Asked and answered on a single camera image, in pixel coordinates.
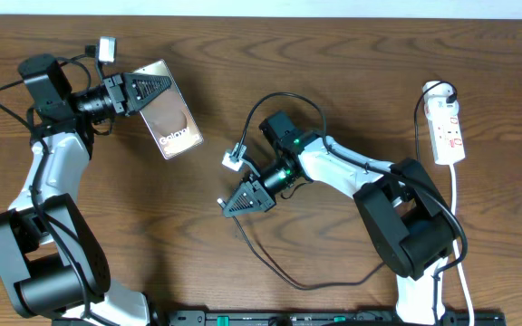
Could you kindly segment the Galaxy S25 Ultra smartphone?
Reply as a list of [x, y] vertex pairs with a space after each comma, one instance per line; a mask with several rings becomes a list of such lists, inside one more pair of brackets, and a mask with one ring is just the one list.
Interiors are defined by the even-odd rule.
[[140, 111], [162, 157], [171, 159], [200, 145], [203, 136], [167, 64], [159, 60], [135, 73], [164, 76], [171, 81], [167, 90]]

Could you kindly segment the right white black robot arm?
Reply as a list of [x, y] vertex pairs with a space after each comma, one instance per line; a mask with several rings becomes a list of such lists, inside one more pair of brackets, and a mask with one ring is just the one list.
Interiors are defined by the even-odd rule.
[[399, 163], [367, 158], [324, 132], [297, 128], [282, 111], [259, 126], [275, 160], [259, 168], [238, 142], [223, 166], [249, 172], [228, 200], [219, 199], [223, 216], [266, 212], [278, 193], [300, 177], [324, 183], [353, 199], [373, 247], [396, 274], [398, 317], [405, 322], [439, 325], [446, 316], [441, 276], [465, 258], [450, 261], [455, 240], [464, 231], [422, 165], [411, 158]]

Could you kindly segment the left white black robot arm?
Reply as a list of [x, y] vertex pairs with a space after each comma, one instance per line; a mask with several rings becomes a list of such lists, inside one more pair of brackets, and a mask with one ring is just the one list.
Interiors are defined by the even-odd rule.
[[76, 205], [97, 125], [146, 107], [172, 81], [116, 73], [73, 91], [66, 59], [40, 54], [20, 63], [33, 98], [22, 118], [34, 154], [24, 186], [0, 213], [0, 277], [15, 312], [56, 325], [166, 325], [143, 292], [112, 280], [107, 258]]

